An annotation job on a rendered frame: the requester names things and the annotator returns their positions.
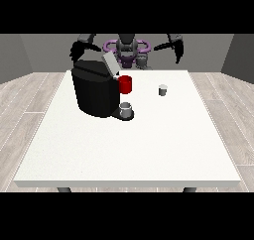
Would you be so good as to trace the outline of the pale grey machine lid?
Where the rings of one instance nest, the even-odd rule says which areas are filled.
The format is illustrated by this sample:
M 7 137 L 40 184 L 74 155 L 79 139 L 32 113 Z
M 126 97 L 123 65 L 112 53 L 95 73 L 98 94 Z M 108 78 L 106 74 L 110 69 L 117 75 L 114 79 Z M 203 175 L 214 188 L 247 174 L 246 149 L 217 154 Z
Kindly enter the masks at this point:
M 104 63 L 106 64 L 110 74 L 115 76 L 121 69 L 113 52 L 108 52 L 102 56 Z

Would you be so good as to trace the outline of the black coffee machine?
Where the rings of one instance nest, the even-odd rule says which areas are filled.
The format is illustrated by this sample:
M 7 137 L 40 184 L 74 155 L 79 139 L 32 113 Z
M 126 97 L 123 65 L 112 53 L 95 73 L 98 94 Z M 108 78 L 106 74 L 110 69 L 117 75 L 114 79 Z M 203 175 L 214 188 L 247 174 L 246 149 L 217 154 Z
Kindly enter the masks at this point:
M 100 118 L 115 117 L 122 121 L 134 118 L 120 116 L 118 77 L 113 77 L 103 61 L 78 60 L 71 70 L 78 107 L 84 113 Z

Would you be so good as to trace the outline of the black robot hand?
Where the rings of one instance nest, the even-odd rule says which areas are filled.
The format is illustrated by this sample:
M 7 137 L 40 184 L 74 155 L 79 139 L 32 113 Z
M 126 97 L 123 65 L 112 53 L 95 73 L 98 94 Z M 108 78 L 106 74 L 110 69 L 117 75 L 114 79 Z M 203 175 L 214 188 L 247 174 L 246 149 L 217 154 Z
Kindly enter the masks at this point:
M 72 44 L 70 49 L 70 58 L 73 62 L 77 62 L 79 58 L 84 54 L 85 50 L 93 50 L 96 52 L 100 52 L 101 48 L 91 43 L 85 43 L 81 41 L 76 41 Z
M 168 42 L 164 44 L 160 44 L 158 46 L 154 47 L 155 51 L 160 51 L 164 49 L 171 48 L 176 55 L 176 63 L 179 63 L 181 60 L 181 57 L 184 55 L 184 43 L 182 40 L 176 40 L 174 42 Z

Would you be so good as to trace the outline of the red pod holder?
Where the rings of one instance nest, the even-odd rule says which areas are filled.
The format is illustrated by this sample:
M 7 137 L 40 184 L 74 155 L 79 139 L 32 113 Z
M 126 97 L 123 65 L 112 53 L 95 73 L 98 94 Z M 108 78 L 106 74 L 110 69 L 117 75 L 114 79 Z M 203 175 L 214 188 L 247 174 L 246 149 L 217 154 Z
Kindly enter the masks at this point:
M 132 91 L 132 77 L 129 75 L 121 75 L 118 77 L 119 92 L 128 94 Z

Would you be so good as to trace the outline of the small grey cup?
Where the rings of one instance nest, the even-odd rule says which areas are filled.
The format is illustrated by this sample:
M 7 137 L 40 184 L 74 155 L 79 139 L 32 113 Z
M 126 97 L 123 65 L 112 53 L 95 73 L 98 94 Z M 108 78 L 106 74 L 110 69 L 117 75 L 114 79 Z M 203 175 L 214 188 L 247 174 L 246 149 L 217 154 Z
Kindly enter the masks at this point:
M 120 116 L 123 118 L 128 118 L 132 114 L 132 106 L 129 102 L 122 102 L 119 105 L 119 109 L 120 109 Z

